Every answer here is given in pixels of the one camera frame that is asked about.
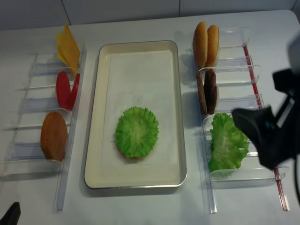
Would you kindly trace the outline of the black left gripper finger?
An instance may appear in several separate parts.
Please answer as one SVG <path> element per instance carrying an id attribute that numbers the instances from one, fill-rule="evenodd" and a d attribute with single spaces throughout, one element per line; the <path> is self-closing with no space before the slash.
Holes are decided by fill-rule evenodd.
<path id="1" fill-rule="evenodd" d="M 14 202 L 0 220 L 0 225 L 17 225 L 21 215 L 19 202 Z"/>

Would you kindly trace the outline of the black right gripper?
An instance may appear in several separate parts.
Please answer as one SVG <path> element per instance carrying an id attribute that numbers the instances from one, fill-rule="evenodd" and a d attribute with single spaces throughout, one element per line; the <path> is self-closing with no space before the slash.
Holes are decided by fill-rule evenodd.
<path id="1" fill-rule="evenodd" d="M 275 72 L 273 81 L 275 90 L 286 94 L 277 114 L 270 106 L 232 111 L 235 126 L 255 146 L 260 164 L 270 170 L 300 152 L 300 75 L 285 69 Z"/>

